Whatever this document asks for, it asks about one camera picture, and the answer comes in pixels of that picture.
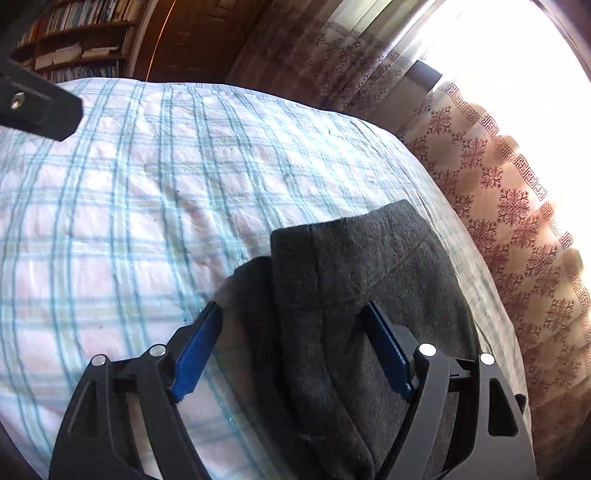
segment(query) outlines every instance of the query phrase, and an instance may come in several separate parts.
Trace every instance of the wooden door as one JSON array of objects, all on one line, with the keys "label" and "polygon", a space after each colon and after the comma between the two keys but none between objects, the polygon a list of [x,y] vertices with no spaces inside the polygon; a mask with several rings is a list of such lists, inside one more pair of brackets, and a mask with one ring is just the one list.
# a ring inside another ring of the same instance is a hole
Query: wooden door
[{"label": "wooden door", "polygon": [[[142,43],[142,50],[145,43],[148,52],[140,51],[134,77],[150,82],[222,83],[267,3],[268,0],[160,0]],[[150,42],[148,35],[156,32],[161,34],[149,55],[153,39]],[[144,61],[142,65],[142,57],[151,57],[151,64],[146,66]]]}]

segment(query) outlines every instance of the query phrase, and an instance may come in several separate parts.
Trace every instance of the plaid bedspread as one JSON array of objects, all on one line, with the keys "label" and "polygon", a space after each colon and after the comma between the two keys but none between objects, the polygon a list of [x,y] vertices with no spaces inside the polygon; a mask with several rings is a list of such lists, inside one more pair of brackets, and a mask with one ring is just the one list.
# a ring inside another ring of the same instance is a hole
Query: plaid bedspread
[{"label": "plaid bedspread", "polygon": [[[391,134],[230,86],[86,79],[63,87],[85,105],[67,141],[0,130],[0,419],[42,476],[93,355],[116,360],[166,343],[240,263],[269,254],[274,229],[400,199],[437,232],[484,349],[514,391],[526,392],[485,263]],[[231,317],[181,416],[212,478],[292,478],[253,411],[248,352]],[[131,410],[141,416],[137,403]],[[137,437],[158,476],[140,425]]]}]

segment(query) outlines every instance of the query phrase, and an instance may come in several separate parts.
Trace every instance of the blue clamp pad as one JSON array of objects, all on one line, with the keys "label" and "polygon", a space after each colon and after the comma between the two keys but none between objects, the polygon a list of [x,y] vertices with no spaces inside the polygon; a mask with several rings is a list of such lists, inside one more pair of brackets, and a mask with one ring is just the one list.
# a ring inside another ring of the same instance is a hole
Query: blue clamp pad
[{"label": "blue clamp pad", "polygon": [[183,329],[194,329],[194,332],[176,359],[174,382],[170,387],[176,403],[195,390],[213,346],[222,333],[222,325],[222,309],[210,303],[193,325],[179,329],[179,332]]},{"label": "blue clamp pad", "polygon": [[388,379],[390,388],[405,401],[410,401],[418,388],[418,378],[411,375],[411,361],[418,342],[406,327],[389,326],[381,309],[368,302],[358,316]]}]

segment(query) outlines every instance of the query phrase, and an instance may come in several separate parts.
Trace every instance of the silver bolt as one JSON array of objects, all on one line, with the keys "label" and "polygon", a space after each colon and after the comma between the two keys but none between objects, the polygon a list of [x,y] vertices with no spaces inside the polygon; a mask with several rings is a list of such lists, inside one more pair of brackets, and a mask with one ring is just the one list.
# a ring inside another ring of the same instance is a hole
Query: silver bolt
[{"label": "silver bolt", "polygon": [[25,94],[23,92],[18,92],[10,102],[10,110],[16,112],[21,105],[25,103]]},{"label": "silver bolt", "polygon": [[430,343],[421,343],[418,346],[418,351],[421,352],[424,356],[433,356],[437,353],[437,349],[434,345]]},{"label": "silver bolt", "polygon": [[107,357],[105,357],[104,355],[95,355],[94,357],[92,357],[92,360],[90,361],[91,364],[93,364],[95,367],[100,367],[101,365],[104,365],[107,361]]},{"label": "silver bolt", "polygon": [[166,347],[162,344],[154,345],[150,349],[150,355],[152,356],[163,356],[166,353]]},{"label": "silver bolt", "polygon": [[485,365],[492,365],[495,363],[495,357],[493,357],[491,354],[489,353],[483,353],[480,356],[480,361],[485,364]]}]

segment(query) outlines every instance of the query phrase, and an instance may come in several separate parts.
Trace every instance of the black bracket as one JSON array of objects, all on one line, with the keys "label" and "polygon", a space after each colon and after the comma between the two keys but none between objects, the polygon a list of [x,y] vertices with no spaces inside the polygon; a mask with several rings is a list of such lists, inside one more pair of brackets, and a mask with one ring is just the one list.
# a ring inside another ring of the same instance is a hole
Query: black bracket
[{"label": "black bracket", "polygon": [[[410,408],[376,480],[422,480],[446,395],[460,408],[443,471],[432,480],[536,480],[534,455],[517,400],[492,355],[451,358],[419,345],[369,302],[358,317],[392,390]],[[51,460],[50,480],[147,480],[129,421],[126,394],[139,402],[164,480],[210,480],[176,404],[193,391],[222,330],[222,311],[209,303],[194,324],[138,358],[95,356],[68,406]]]},{"label": "black bracket", "polygon": [[0,61],[0,125],[65,140],[82,120],[82,100],[13,60]]}]

